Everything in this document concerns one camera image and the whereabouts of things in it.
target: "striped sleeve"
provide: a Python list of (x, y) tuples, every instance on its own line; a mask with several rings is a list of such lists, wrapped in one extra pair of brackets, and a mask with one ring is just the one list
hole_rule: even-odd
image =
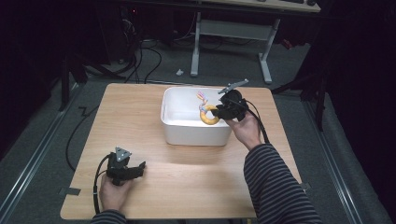
[(322, 223), (288, 166), (271, 144), (246, 156), (245, 179), (260, 224)]
[(126, 224), (125, 215), (116, 210), (106, 210), (92, 218), (91, 224)]

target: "white container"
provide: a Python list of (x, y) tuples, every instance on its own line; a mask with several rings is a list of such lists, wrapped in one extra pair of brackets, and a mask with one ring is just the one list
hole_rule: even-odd
[[(208, 102), (207, 105), (219, 105), (223, 94), (220, 89), (172, 87), (163, 95), (161, 121), (165, 130), (168, 144), (184, 146), (224, 146), (230, 137), (231, 128), (221, 119), (215, 125), (207, 125), (200, 119), (199, 105), (202, 103), (197, 97), (202, 92)], [(206, 116), (213, 119), (212, 113)]]

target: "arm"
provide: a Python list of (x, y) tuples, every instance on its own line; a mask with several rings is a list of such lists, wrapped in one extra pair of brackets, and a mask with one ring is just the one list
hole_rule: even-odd
[(262, 144), (257, 120), (226, 120), (249, 150), (244, 174), (259, 223), (321, 223), (285, 162), (271, 144)]
[(125, 203), (132, 182), (132, 180), (127, 180), (122, 186), (115, 186), (111, 183), (111, 178), (103, 175), (99, 192), (103, 212), (94, 216), (91, 223), (126, 223), (125, 215), (120, 210)]

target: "hand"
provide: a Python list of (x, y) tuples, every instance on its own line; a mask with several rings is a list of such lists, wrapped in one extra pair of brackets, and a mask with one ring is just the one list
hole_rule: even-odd
[(236, 138), (247, 147), (247, 150), (250, 151), (262, 143), (259, 122), (249, 112), (239, 122), (231, 119), (225, 120), (225, 122), (233, 129)]
[(107, 175), (102, 175), (102, 186), (99, 196), (102, 202), (103, 211), (114, 209), (120, 211), (125, 203), (129, 189), (133, 180), (127, 180), (122, 186), (116, 186), (111, 183), (112, 179)]

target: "yellow toy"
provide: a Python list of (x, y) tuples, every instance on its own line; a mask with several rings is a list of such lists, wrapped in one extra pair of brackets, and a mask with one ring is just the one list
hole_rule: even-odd
[(214, 117), (213, 119), (209, 119), (206, 116), (206, 113), (207, 113), (207, 111), (209, 111), (211, 109), (218, 109), (218, 108), (215, 105), (206, 105), (207, 99), (206, 99), (205, 95), (202, 92), (198, 91), (197, 97), (198, 97), (198, 99), (203, 101), (199, 105), (201, 121), (203, 123), (205, 123), (205, 124), (208, 124), (208, 125), (217, 124), (219, 122), (219, 118), (218, 117)]

